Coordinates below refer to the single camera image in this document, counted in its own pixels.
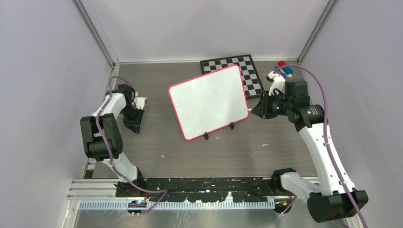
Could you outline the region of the red-framed whiteboard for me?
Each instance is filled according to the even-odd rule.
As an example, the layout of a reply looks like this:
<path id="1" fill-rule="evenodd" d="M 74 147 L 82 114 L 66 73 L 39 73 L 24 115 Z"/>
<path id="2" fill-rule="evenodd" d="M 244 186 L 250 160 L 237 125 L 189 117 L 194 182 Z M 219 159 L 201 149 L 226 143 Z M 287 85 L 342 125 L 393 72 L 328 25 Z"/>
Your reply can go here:
<path id="1" fill-rule="evenodd" d="M 168 94 L 182 136 L 187 141 L 249 116 L 238 65 L 176 83 L 169 87 Z"/>

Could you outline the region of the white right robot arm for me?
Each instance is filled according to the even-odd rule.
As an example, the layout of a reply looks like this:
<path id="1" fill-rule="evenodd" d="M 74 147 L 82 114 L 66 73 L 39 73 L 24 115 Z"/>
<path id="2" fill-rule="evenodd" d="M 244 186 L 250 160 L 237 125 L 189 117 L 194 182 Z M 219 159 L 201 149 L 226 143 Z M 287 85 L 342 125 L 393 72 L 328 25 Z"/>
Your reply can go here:
<path id="1" fill-rule="evenodd" d="M 353 217 L 369 201 L 366 191 L 356 189 L 341 164 L 325 111 L 310 103 L 306 81 L 273 81 L 251 113 L 264 119 L 286 116 L 305 142 L 318 174 L 315 185 L 292 168 L 275 170 L 271 176 L 274 193 L 293 193 L 307 204 L 317 223 Z"/>

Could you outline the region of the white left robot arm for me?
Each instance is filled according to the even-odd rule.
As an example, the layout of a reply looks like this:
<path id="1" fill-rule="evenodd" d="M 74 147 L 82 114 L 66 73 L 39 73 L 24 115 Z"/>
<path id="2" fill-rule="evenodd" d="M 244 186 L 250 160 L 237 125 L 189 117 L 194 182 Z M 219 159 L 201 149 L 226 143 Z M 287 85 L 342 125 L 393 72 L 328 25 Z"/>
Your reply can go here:
<path id="1" fill-rule="evenodd" d="M 121 84 L 107 92 L 97 111 L 80 120 L 86 156 L 107 165 L 119 179 L 116 187 L 135 197 L 145 193 L 146 183 L 139 168 L 123 152 L 123 139 L 116 120 L 122 114 L 124 126 L 139 134 L 145 103 L 146 98 L 138 97 L 130 85 Z"/>

